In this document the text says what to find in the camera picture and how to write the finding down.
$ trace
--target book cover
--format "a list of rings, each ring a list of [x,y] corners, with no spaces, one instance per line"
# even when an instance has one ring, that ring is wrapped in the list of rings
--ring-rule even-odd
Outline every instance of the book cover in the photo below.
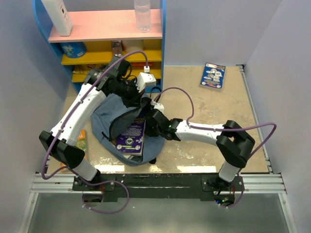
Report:
[[[77,148],[82,149],[85,153],[84,158],[87,159],[86,156],[86,132],[85,130],[82,130],[81,133],[78,136],[77,143],[75,145]]]
[[[206,63],[200,86],[221,89],[224,83],[225,66]]]
[[[137,118],[116,138],[116,148],[122,154],[142,155],[145,119]]]

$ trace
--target blue container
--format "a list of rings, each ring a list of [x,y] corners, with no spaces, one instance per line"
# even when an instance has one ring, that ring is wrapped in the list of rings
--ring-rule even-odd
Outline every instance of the blue container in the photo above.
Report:
[[[86,45],[83,42],[60,43],[60,46],[69,58],[79,58],[86,53]]]

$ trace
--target beige tabletop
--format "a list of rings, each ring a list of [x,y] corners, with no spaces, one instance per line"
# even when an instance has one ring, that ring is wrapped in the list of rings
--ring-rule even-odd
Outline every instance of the beige tabletop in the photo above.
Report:
[[[221,91],[200,87],[202,73],[203,67],[164,68],[163,87],[181,87],[191,95],[195,108],[191,122],[224,124],[227,120],[234,120],[242,127],[255,124],[244,81],[238,67],[226,67],[224,86]],[[77,94],[70,86],[63,114],[76,96]],[[160,103],[165,106],[164,113],[168,119],[187,119],[191,115],[190,101],[179,90],[168,90],[163,93]],[[98,142],[92,133],[90,120],[84,129],[86,130],[88,159],[102,173],[216,172],[224,162],[222,154],[215,146],[200,142],[166,141],[155,165],[144,164],[131,167],[116,159]],[[255,146],[257,146],[260,142],[258,131],[250,130],[248,132],[255,139]],[[52,173],[59,167],[60,163],[52,158],[48,173]],[[254,154],[242,172],[268,172],[262,149]]]

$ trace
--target bag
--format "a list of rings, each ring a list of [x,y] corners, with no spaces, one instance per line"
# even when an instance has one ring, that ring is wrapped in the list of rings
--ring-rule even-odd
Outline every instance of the bag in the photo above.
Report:
[[[138,116],[145,117],[150,101],[150,97],[144,94],[140,99],[140,107],[126,108],[121,97],[110,94],[91,115],[92,131],[97,140],[117,159],[129,166],[149,162],[154,164],[164,146],[163,137],[145,135],[142,156],[131,156],[128,159],[110,142],[124,132]]]

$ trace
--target pink shelf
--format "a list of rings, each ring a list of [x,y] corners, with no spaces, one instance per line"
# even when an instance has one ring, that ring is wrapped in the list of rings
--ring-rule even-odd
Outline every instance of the pink shelf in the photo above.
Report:
[[[136,28],[135,11],[69,12],[73,23],[70,36],[59,36],[52,28],[49,42],[99,41],[115,39],[161,39],[160,10],[151,10],[152,28],[140,33]]]

